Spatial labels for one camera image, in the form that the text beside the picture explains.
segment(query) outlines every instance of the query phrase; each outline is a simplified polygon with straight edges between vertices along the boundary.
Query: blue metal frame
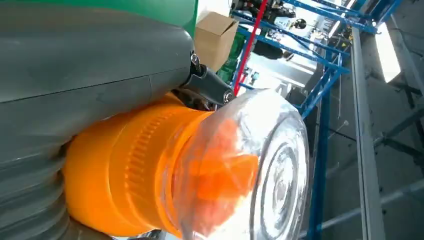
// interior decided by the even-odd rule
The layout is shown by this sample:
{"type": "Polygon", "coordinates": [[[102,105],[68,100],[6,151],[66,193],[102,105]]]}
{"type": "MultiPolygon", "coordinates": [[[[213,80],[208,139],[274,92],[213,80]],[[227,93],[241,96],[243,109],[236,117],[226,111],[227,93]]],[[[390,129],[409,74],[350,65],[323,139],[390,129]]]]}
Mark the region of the blue metal frame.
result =
{"type": "Polygon", "coordinates": [[[240,82],[240,83],[239,83],[239,85],[240,85],[240,87],[243,87],[243,88],[246,88],[246,89],[249,89],[249,90],[254,90],[254,89],[256,89],[256,88],[254,88],[254,87],[252,87],[252,86],[249,86],[249,85],[247,85],[247,84],[244,84],[244,83],[242,83],[242,82],[240,82]]]}
{"type": "MultiPolygon", "coordinates": [[[[332,54],[325,53],[325,58],[332,59],[332,54]]],[[[329,80],[327,74],[323,74],[321,80],[323,82],[329,80]]],[[[324,209],[324,193],[326,188],[326,169],[327,169],[327,155],[328,155],[328,125],[330,123],[330,95],[325,94],[321,100],[321,111],[319,115],[318,127],[318,143],[315,157],[314,179],[312,186],[311,196],[311,211],[309,215],[309,228],[307,231],[307,238],[310,240],[321,239],[321,224],[323,222],[323,209],[324,209]]]]}
{"type": "MultiPolygon", "coordinates": [[[[243,23],[245,24],[253,24],[255,19],[251,16],[245,15],[241,12],[233,12],[234,16],[240,17],[244,20],[243,23]]],[[[333,84],[339,79],[339,76],[341,74],[349,73],[349,70],[347,68],[343,67],[343,56],[347,57],[349,56],[349,53],[346,51],[342,51],[339,49],[336,49],[334,47],[330,47],[324,44],[321,44],[319,42],[311,41],[310,39],[302,36],[298,36],[292,32],[289,32],[285,29],[282,29],[276,25],[261,21],[260,22],[261,27],[273,29],[275,31],[278,31],[280,33],[286,34],[287,36],[293,38],[296,40],[300,45],[302,45],[305,49],[309,49],[309,47],[306,45],[313,44],[318,48],[322,48],[330,55],[329,58],[324,58],[321,55],[319,55],[316,51],[312,50],[312,54],[298,51],[296,49],[293,49],[291,47],[285,46],[279,42],[273,41],[271,39],[268,39],[264,36],[255,35],[256,39],[258,41],[267,43],[271,46],[274,46],[276,48],[284,49],[286,51],[289,51],[291,53],[294,53],[296,55],[300,55],[304,58],[307,58],[309,60],[315,61],[317,63],[320,63],[324,65],[326,68],[326,71],[324,72],[322,78],[318,81],[317,85],[312,89],[308,97],[305,99],[305,101],[300,106],[295,106],[299,113],[302,115],[302,118],[306,118],[309,113],[314,109],[315,105],[321,100],[323,95],[325,95],[333,86],[333,84]]],[[[246,29],[242,28],[241,26],[238,27],[237,32],[246,36],[247,38],[251,35],[251,32],[247,31],[246,29]]],[[[242,58],[244,57],[244,54],[246,53],[246,43],[243,46],[243,52],[242,52],[242,58]]],[[[240,65],[237,66],[237,73],[240,70],[240,65]]],[[[236,75],[234,75],[232,79],[232,85],[235,86],[236,84],[236,75]]]]}
{"type": "MultiPolygon", "coordinates": [[[[370,21],[367,21],[370,18],[368,16],[363,18],[363,20],[365,20],[365,22],[366,22],[366,24],[363,24],[363,23],[360,23],[357,20],[342,17],[341,15],[332,12],[333,10],[329,11],[328,9],[325,9],[325,8],[322,8],[322,7],[311,6],[311,5],[308,5],[308,4],[303,3],[301,1],[298,1],[298,0],[285,0],[284,2],[291,4],[295,7],[299,7],[299,8],[308,10],[310,12],[319,14],[319,15],[324,16],[326,18],[330,18],[330,19],[334,19],[336,21],[340,21],[343,24],[351,25],[352,27],[355,27],[355,28],[357,28],[361,31],[365,31],[365,32],[373,33],[373,34],[377,33],[377,28],[375,28],[373,26],[373,23],[370,22],[370,21]]],[[[324,1],[323,0],[315,0],[314,2],[323,4],[324,1]]],[[[344,10],[346,11],[345,12],[346,15],[353,15],[353,14],[356,14],[357,16],[359,15],[359,13],[357,11],[350,10],[348,8],[345,8],[345,7],[344,7],[344,10]]]]}
{"type": "Polygon", "coordinates": [[[345,6],[338,5],[338,4],[335,4],[335,3],[330,2],[330,1],[326,1],[326,0],[312,0],[312,1],[314,1],[316,3],[319,3],[319,4],[322,4],[324,6],[330,7],[330,8],[327,8],[327,10],[331,10],[331,9],[333,9],[333,10],[341,10],[347,16],[349,14],[356,14],[356,16],[361,17],[361,18],[364,18],[364,19],[371,19],[372,18],[370,15],[363,14],[360,11],[357,11],[357,10],[354,10],[354,9],[351,9],[351,8],[347,8],[345,6]]]}
{"type": "MultiPolygon", "coordinates": [[[[244,29],[244,28],[242,28],[240,26],[238,27],[237,32],[240,33],[240,34],[242,34],[242,35],[244,35],[244,36],[246,36],[246,37],[250,36],[250,34],[251,34],[249,31],[247,31],[246,29],[244,29]]],[[[283,44],[281,44],[279,42],[273,41],[273,40],[268,39],[268,38],[263,37],[263,36],[256,35],[256,39],[258,41],[267,43],[267,44],[269,44],[271,46],[274,46],[276,48],[284,49],[284,50],[289,51],[289,52],[292,52],[292,53],[294,53],[296,55],[299,55],[299,56],[302,56],[304,58],[307,58],[307,59],[310,59],[312,61],[315,61],[317,63],[323,64],[323,65],[325,65],[325,66],[327,66],[327,67],[329,67],[331,69],[339,70],[341,73],[349,73],[349,70],[347,68],[344,68],[341,65],[335,64],[333,62],[330,62],[330,61],[324,59],[321,56],[320,57],[317,57],[317,56],[310,55],[310,54],[305,53],[305,52],[301,52],[301,51],[295,50],[295,49],[293,49],[291,47],[285,46],[285,45],[283,45],[283,44]]]]}
{"type": "Polygon", "coordinates": [[[340,15],[344,14],[345,16],[348,16],[348,17],[364,18],[364,19],[369,19],[369,20],[372,19],[372,17],[370,15],[364,15],[360,12],[346,11],[346,10],[334,9],[334,8],[329,8],[329,7],[324,7],[324,6],[317,6],[317,8],[319,8],[321,10],[329,11],[329,12],[335,13],[335,14],[340,14],[340,15]]]}
{"type": "MultiPolygon", "coordinates": [[[[240,22],[240,25],[242,25],[242,24],[249,24],[249,25],[253,25],[253,23],[255,22],[255,18],[254,18],[254,17],[251,17],[251,16],[248,16],[248,15],[245,15],[245,14],[243,14],[243,13],[241,13],[241,12],[238,12],[238,11],[234,11],[234,12],[232,13],[232,15],[233,15],[233,16],[237,16],[237,17],[239,17],[239,18],[242,18],[242,19],[247,20],[247,21],[242,21],[242,22],[240,22]]],[[[315,45],[315,46],[317,46],[317,47],[319,47],[319,48],[322,48],[322,49],[325,49],[325,50],[331,51],[331,52],[333,52],[333,53],[341,53],[341,54],[343,54],[343,55],[349,56],[349,54],[348,54],[347,52],[340,51],[340,50],[338,50],[338,49],[336,49],[336,48],[329,47],[329,46],[324,45],[324,44],[321,44],[321,43],[319,43],[319,42],[311,41],[310,39],[308,39],[308,38],[306,38],[306,37],[303,37],[303,36],[298,36],[298,35],[296,35],[296,34],[294,34],[294,33],[290,32],[290,31],[287,31],[287,30],[285,30],[285,29],[282,29],[282,28],[278,27],[277,25],[270,24],[270,23],[265,22],[265,21],[261,21],[261,22],[260,22],[260,26],[261,26],[261,27],[263,27],[263,28],[269,28],[269,29],[272,29],[272,30],[278,31],[278,32],[280,32],[280,33],[282,33],[282,34],[285,34],[285,35],[287,35],[287,36],[289,36],[289,37],[291,37],[291,38],[295,39],[295,40],[296,40],[296,41],[298,41],[298,42],[299,42],[299,41],[303,41],[303,42],[306,42],[306,43],[308,43],[308,44],[313,44],[313,45],[315,45]]]]}
{"type": "MultiPolygon", "coordinates": [[[[241,51],[241,59],[243,59],[245,57],[246,54],[246,48],[248,46],[248,41],[244,42],[243,44],[243,50],[241,51]]],[[[240,62],[237,64],[237,69],[234,73],[234,75],[232,76],[232,82],[231,82],[231,87],[234,88],[234,86],[236,85],[236,81],[237,81],[237,73],[240,71],[240,62]]]]}
{"type": "Polygon", "coordinates": [[[401,4],[402,0],[379,0],[371,11],[371,16],[378,19],[376,27],[380,26],[389,18],[395,9],[401,4]]]}

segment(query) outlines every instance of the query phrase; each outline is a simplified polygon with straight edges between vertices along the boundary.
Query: green container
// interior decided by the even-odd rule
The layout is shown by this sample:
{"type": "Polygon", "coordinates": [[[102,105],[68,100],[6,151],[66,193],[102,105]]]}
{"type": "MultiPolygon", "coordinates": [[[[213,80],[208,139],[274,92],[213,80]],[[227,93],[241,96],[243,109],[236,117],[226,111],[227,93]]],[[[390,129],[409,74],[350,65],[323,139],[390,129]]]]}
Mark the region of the green container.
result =
{"type": "Polygon", "coordinates": [[[245,36],[241,35],[240,33],[235,34],[228,58],[236,59],[239,57],[239,55],[242,53],[243,45],[245,44],[245,39],[245,36]]]}
{"type": "Polygon", "coordinates": [[[223,67],[235,69],[237,67],[237,58],[228,58],[223,67]]]}
{"type": "Polygon", "coordinates": [[[15,0],[121,10],[183,27],[195,35],[198,0],[15,0]]]}
{"type": "Polygon", "coordinates": [[[224,83],[229,85],[233,80],[235,71],[235,69],[221,67],[221,69],[216,74],[224,81],[224,83]]]}

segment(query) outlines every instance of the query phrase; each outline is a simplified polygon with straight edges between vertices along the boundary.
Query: blue steel rack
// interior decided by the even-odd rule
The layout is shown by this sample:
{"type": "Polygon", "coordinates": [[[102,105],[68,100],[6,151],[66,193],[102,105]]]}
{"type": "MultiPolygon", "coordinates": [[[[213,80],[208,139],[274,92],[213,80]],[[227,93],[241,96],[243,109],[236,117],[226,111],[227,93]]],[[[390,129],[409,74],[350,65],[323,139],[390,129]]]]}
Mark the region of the blue steel rack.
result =
{"type": "MultiPolygon", "coordinates": [[[[373,146],[370,146],[369,143],[369,132],[367,132],[367,127],[369,122],[366,122],[367,119],[366,113],[368,113],[367,108],[363,106],[367,106],[367,97],[364,95],[362,89],[364,88],[364,79],[363,79],[363,67],[362,64],[362,53],[360,47],[359,40],[359,31],[369,32],[369,33],[377,33],[377,27],[383,23],[396,9],[396,7],[400,4],[402,0],[379,0],[378,3],[374,6],[374,8],[369,12],[369,14],[364,14],[355,9],[349,9],[345,6],[337,5],[332,2],[328,2],[326,0],[312,0],[316,3],[321,4],[322,6],[311,6],[300,2],[298,0],[285,0],[285,3],[292,4],[295,7],[303,8],[308,11],[317,13],[326,18],[330,18],[336,21],[340,21],[342,23],[342,27],[349,25],[352,26],[352,34],[353,34],[353,52],[352,52],[352,69],[354,71],[353,81],[356,86],[356,94],[355,94],[355,117],[358,121],[357,125],[357,147],[360,149],[361,154],[358,154],[358,164],[360,167],[359,170],[359,178],[360,180],[360,192],[361,192],[361,209],[360,211],[355,211],[355,213],[361,213],[362,217],[362,227],[363,227],[363,239],[385,239],[384,227],[383,227],[383,218],[381,215],[381,204],[380,204],[380,195],[378,191],[375,193],[371,191],[371,189],[375,189],[378,185],[377,181],[377,170],[375,166],[374,160],[374,151],[373,146]]],[[[371,0],[367,0],[364,4],[369,4],[371,0]]],[[[247,16],[242,14],[241,12],[233,12],[234,16],[240,17],[243,21],[240,24],[249,24],[252,25],[255,22],[255,18],[251,16],[247,16]]],[[[282,29],[276,25],[269,24],[267,22],[260,22],[260,27],[269,28],[280,33],[283,33],[295,41],[297,41],[300,45],[309,49],[306,45],[313,44],[314,46],[324,49],[325,58],[316,53],[315,51],[311,51],[312,54],[298,51],[296,49],[292,49],[290,47],[284,46],[279,42],[267,39],[263,36],[259,36],[254,34],[254,37],[258,41],[262,41],[268,43],[277,48],[284,49],[286,51],[290,51],[294,54],[300,55],[304,58],[310,59],[312,61],[316,61],[324,65],[324,72],[322,74],[321,79],[312,89],[312,91],[307,96],[306,100],[301,105],[295,105],[295,107],[299,110],[302,118],[306,118],[308,114],[312,111],[315,105],[318,102],[321,102],[320,105],[320,117],[319,117],[319,128],[318,128],[318,142],[316,149],[316,158],[315,158],[315,168],[314,168],[314,182],[312,186],[312,196],[311,196],[311,210],[309,216],[309,227],[306,232],[301,234],[301,238],[307,236],[308,239],[311,240],[320,240],[321,239],[321,231],[323,229],[323,206],[324,206],[324,191],[326,185],[326,162],[327,162],[327,154],[328,154],[328,129],[329,125],[329,112],[330,112],[330,97],[328,95],[333,84],[339,79],[341,74],[349,73],[347,68],[343,67],[343,59],[344,57],[349,56],[347,52],[344,52],[340,49],[330,47],[327,45],[323,45],[321,43],[313,42],[305,37],[298,36],[293,34],[285,29],[282,29]]],[[[238,32],[249,37],[251,35],[250,32],[245,30],[244,28],[239,27],[238,32]]],[[[244,58],[246,53],[246,46],[243,47],[242,58],[244,58]]],[[[240,66],[237,67],[237,72],[243,71],[240,69],[240,66]]],[[[250,86],[245,84],[240,84],[240,86],[251,89],[250,86]]],[[[330,226],[330,222],[333,219],[324,223],[324,227],[330,226]]],[[[340,219],[336,219],[331,224],[336,224],[336,221],[340,219]]]]}
{"type": "MultiPolygon", "coordinates": [[[[237,16],[239,18],[244,19],[245,21],[242,22],[243,24],[252,25],[254,24],[254,21],[255,21],[253,17],[245,15],[237,11],[233,12],[233,16],[237,16]]],[[[290,31],[282,29],[268,22],[261,21],[260,26],[283,33],[291,37],[292,39],[294,39],[296,42],[298,42],[300,45],[302,45],[306,49],[309,48],[306,44],[313,44],[314,46],[324,49],[327,52],[331,53],[331,57],[329,59],[326,59],[314,50],[311,50],[312,54],[309,54],[307,52],[299,51],[291,47],[285,46],[277,41],[273,41],[266,37],[263,37],[260,35],[255,36],[258,41],[270,44],[280,49],[284,49],[286,51],[292,52],[296,55],[302,56],[304,58],[307,58],[309,60],[315,61],[317,63],[320,63],[326,66],[326,71],[323,73],[323,76],[318,81],[316,86],[312,89],[312,91],[310,92],[306,100],[301,105],[295,105],[295,107],[302,114],[302,118],[306,118],[309,115],[309,113],[314,109],[315,105],[321,100],[321,97],[325,95],[326,93],[328,93],[328,91],[331,89],[333,84],[339,79],[340,75],[349,73],[349,70],[343,67],[343,57],[348,57],[349,53],[334,47],[321,44],[319,42],[311,41],[310,39],[306,37],[298,36],[290,31]]],[[[242,28],[241,26],[238,27],[237,32],[246,37],[249,37],[251,35],[249,31],[242,28]]],[[[232,85],[235,86],[235,84],[236,84],[236,75],[234,75],[234,78],[232,80],[232,85]]]]}

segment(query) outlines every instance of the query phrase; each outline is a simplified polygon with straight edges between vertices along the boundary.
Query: orange bottle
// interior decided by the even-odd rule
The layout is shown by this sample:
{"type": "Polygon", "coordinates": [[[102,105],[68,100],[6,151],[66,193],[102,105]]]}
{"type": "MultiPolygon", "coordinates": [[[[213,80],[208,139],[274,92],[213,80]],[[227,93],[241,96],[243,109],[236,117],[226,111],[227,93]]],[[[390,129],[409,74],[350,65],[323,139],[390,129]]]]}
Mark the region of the orange bottle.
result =
{"type": "MultiPolygon", "coordinates": [[[[227,239],[234,231],[244,239],[258,225],[270,226],[270,233],[282,231],[256,221],[254,214],[264,209],[277,221],[275,204],[287,201],[284,184],[301,194],[292,200],[303,209],[307,175],[291,172],[291,180],[283,179],[285,165],[267,159],[273,156],[268,152],[272,145],[264,143],[281,128],[281,115],[299,120],[298,131],[305,126],[293,107],[281,108],[288,103],[276,93],[245,95],[212,113],[187,108],[169,94],[83,131],[70,144],[63,168],[71,216],[100,232],[127,237],[153,229],[187,240],[227,239]],[[258,103],[268,95],[277,104],[263,109],[258,103]],[[272,124],[258,131],[252,110],[272,124]],[[268,180],[270,171],[276,179],[268,180]],[[260,208],[261,199],[270,207],[260,208]]],[[[297,172],[307,171],[305,136],[293,135],[290,145],[303,145],[297,151],[301,162],[288,165],[297,172]]],[[[300,218],[296,211],[290,216],[300,218]]],[[[294,232],[298,222],[291,226],[294,232]]]]}

